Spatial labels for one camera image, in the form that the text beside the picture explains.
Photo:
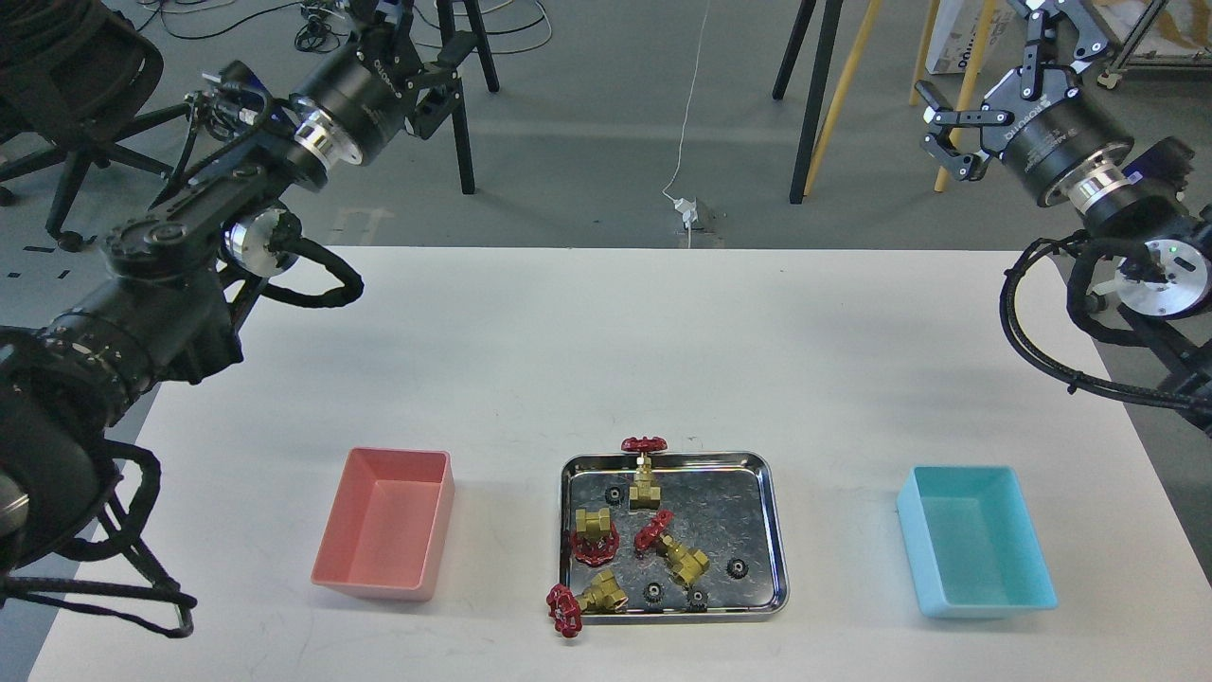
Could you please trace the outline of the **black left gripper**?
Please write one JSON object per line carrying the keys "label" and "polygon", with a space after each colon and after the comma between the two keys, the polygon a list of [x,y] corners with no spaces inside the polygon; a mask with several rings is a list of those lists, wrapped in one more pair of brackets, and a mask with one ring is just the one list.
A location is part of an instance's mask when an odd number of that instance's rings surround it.
{"label": "black left gripper", "polygon": [[324,170],[371,164],[401,128],[429,139],[462,105],[459,68],[476,48],[454,31],[438,61],[411,39],[415,1],[343,1],[351,42],[325,58],[290,94],[301,124],[295,142]]}

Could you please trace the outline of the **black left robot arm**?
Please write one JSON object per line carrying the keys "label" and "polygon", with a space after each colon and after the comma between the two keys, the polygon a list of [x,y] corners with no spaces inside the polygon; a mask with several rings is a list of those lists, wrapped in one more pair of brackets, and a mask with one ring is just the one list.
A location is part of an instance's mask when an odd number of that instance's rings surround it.
{"label": "black left robot arm", "polygon": [[497,91],[475,1],[469,27],[438,2],[441,42],[423,61],[411,1],[339,1],[350,24],[286,99],[234,61],[194,103],[219,150],[179,165],[149,211],[104,239],[112,279],[47,327],[2,328],[2,600],[91,617],[70,596],[162,601],[178,621],[126,621],[168,638],[193,632],[198,601],[142,534],[161,487],[156,455],[104,435],[161,383],[196,385],[241,362],[239,332],[267,297],[301,308],[350,305],[364,280],[304,237],[281,195],[318,191],[336,164],[371,164],[395,134],[425,139],[450,119],[465,193],[475,189],[461,65],[480,57]]}

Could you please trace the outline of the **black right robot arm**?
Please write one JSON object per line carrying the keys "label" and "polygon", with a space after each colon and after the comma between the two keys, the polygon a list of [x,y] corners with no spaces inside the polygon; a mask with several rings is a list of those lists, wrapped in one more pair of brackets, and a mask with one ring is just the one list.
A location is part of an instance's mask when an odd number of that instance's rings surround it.
{"label": "black right robot arm", "polygon": [[[1164,407],[1210,431],[1210,345],[1196,345],[1176,319],[1210,313],[1210,210],[1182,204],[1193,151],[1168,137],[1130,159],[1133,139],[1081,90],[1087,65],[1116,52],[1110,28],[1088,1],[1016,1],[1025,21],[1022,63],[957,111],[928,81],[915,85],[927,109],[922,148],[956,180],[981,180],[1000,161],[1041,207],[1073,204],[1082,228],[1039,237],[1005,273],[1004,333],[1031,367],[1125,405]],[[1130,386],[1068,367],[1033,344],[1016,294],[1034,263],[1070,256],[1067,314],[1103,344],[1144,346],[1165,363],[1156,388]]]}

